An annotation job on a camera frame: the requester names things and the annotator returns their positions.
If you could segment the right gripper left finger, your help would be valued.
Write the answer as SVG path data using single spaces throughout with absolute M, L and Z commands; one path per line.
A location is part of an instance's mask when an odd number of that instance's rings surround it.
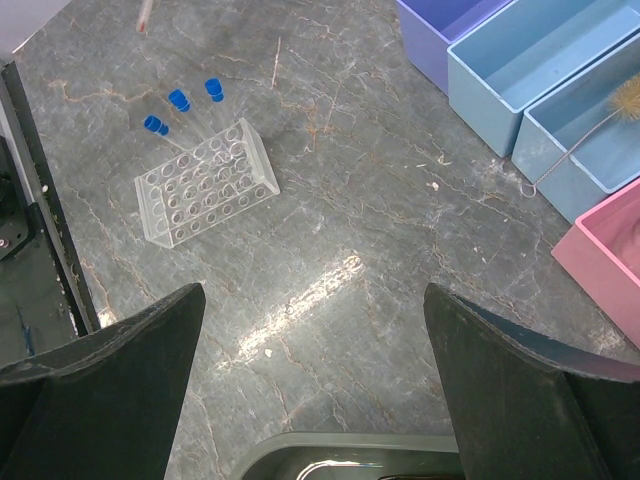
M 206 305 L 188 284 L 1 369 L 4 479 L 161 479 Z

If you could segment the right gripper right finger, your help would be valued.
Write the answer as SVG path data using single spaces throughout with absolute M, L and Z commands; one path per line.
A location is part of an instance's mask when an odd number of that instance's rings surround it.
M 469 479 L 636 479 L 639 368 L 431 283 L 424 317 Z

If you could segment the test tube blue cap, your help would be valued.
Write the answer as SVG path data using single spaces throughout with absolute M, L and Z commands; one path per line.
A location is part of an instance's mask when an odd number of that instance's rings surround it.
M 204 86 L 213 102 L 212 114 L 215 118 L 216 129 L 218 131 L 225 130 L 234 123 L 234 117 L 222 83 L 217 77 L 213 77 L 206 80 Z
M 203 140 L 214 136 L 208 121 L 199 114 L 186 94 L 181 89 L 174 89 L 168 94 L 168 100 L 182 115 L 182 118 L 200 135 Z
M 156 137 L 159 137 L 180 150 L 186 151 L 193 147 L 187 139 L 172 130 L 168 124 L 155 115 L 148 115 L 143 121 L 143 126 Z

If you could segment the glass pipette rod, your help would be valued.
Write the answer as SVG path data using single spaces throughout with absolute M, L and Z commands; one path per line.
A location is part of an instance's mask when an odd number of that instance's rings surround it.
M 153 0 L 143 0 L 141 3 L 139 16 L 136 23 L 136 31 L 144 33 L 147 29 L 151 11 L 153 8 Z

